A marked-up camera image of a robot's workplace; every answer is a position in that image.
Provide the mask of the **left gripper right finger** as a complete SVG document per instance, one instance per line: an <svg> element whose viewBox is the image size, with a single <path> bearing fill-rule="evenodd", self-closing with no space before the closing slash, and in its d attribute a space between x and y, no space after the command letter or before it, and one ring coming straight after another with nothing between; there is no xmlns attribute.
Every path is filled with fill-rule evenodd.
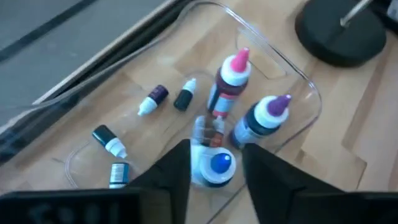
<svg viewBox="0 0 398 224"><path fill-rule="evenodd" d="M397 224L395 192L345 192L257 144L248 144L242 155L259 223Z"/></svg>

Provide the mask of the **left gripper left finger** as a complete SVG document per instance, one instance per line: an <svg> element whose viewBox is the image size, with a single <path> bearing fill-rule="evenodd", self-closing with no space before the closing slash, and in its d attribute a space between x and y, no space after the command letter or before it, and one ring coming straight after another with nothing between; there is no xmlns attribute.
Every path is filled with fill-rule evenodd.
<svg viewBox="0 0 398 224"><path fill-rule="evenodd" d="M1 223L184 223L190 182L190 141L184 139L120 189L2 195Z"/></svg>

